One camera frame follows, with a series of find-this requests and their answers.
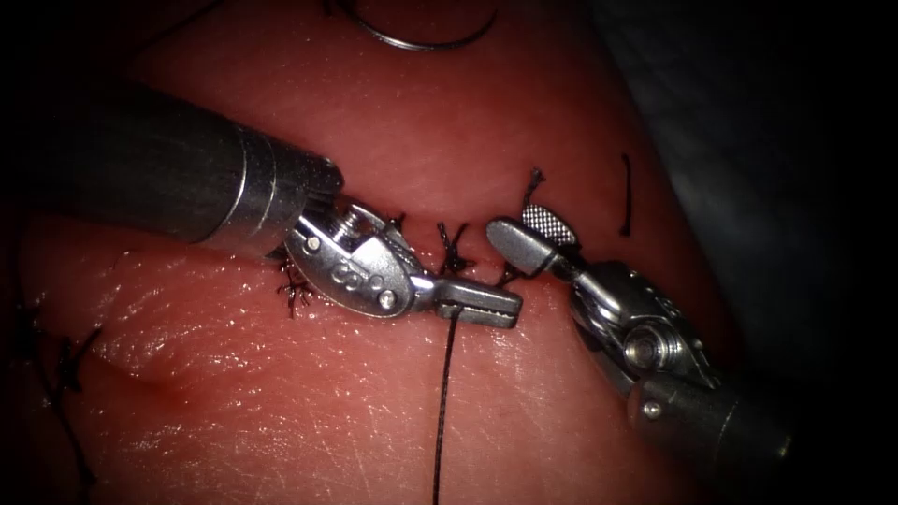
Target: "stitch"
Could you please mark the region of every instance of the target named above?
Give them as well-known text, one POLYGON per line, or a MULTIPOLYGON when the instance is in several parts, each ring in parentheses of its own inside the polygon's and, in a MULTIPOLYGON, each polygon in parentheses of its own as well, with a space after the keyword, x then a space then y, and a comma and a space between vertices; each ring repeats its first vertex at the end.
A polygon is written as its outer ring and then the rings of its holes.
POLYGON ((535 192, 536 188, 543 182, 545 182, 545 176, 540 168, 535 166, 533 170, 530 171, 530 182, 527 185, 527 190, 524 191, 524 203, 521 205, 521 209, 530 205, 530 198, 533 196, 533 192, 535 192))
POLYGON ((449 235, 446 233, 446 225, 443 223, 437 223, 437 229, 440 230, 440 239, 442 240, 442 246, 446 250, 446 256, 442 260, 442 265, 440 265, 440 272, 438 275, 443 275, 446 271, 450 271, 456 275, 462 270, 474 267, 477 265, 475 262, 465 259, 458 255, 458 240, 461 238, 461 234, 464 233, 465 229, 468 228, 468 224, 464 223, 456 232, 456 235, 449 239, 449 235))
POLYGON ((303 279, 297 267, 289 256, 283 259, 281 263, 281 272, 287 276, 287 284, 278 287, 276 293, 287 293, 287 307, 290 309, 290 319, 297 318, 297 294, 299 294, 299 303, 303 307, 309 307, 310 302, 308 296, 314 295, 315 292, 309 287, 309 282, 303 279))

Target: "curved surgical needle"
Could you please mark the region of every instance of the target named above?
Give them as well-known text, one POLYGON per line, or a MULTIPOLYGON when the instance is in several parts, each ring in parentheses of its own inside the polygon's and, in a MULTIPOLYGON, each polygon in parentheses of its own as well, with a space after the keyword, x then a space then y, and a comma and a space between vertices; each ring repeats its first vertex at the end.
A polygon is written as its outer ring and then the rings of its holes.
POLYGON ((338 7, 343 9, 343 12, 346 13, 347 16, 350 17, 353 21, 355 21, 359 26, 367 30, 371 33, 375 38, 385 42, 393 47, 408 50, 408 51, 443 51, 460 48, 462 46, 466 46, 471 42, 477 40, 481 36, 483 36, 489 28, 493 25, 493 22, 496 20, 497 10, 493 11, 492 16, 489 17, 489 20, 486 21, 486 24, 480 27, 479 30, 466 36, 464 38, 460 38, 459 40, 453 40, 450 42, 412 42, 411 40, 402 40, 396 36, 391 36, 384 31, 379 30, 371 25, 371 23, 362 19, 358 13, 350 5, 350 2, 347 0, 335 0, 338 7))

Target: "screw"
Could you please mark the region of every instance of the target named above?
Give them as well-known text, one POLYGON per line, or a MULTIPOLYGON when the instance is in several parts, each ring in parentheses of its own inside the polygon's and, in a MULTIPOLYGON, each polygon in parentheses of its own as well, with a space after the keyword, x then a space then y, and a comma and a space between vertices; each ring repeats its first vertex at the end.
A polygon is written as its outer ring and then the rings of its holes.
POLYGON ((646 401, 643 404, 643 414, 649 421, 655 421, 661 416, 661 406, 657 401, 646 401))
POLYGON ((390 310, 396 305, 396 294, 390 290, 386 290, 377 296, 377 301, 385 310, 390 310))
POLYGON ((321 249, 321 239, 318 237, 306 238, 306 252, 309 254, 317 253, 321 249))

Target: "dark background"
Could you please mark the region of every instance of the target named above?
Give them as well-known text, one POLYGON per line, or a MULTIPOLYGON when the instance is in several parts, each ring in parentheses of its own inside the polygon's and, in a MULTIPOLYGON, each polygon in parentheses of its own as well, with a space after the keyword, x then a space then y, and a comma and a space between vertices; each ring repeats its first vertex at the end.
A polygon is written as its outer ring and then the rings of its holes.
POLYGON ((863 170, 837 161, 856 99, 843 85, 857 54, 849 12, 591 4, 745 334, 747 372, 802 389, 843 381, 847 180, 863 170))

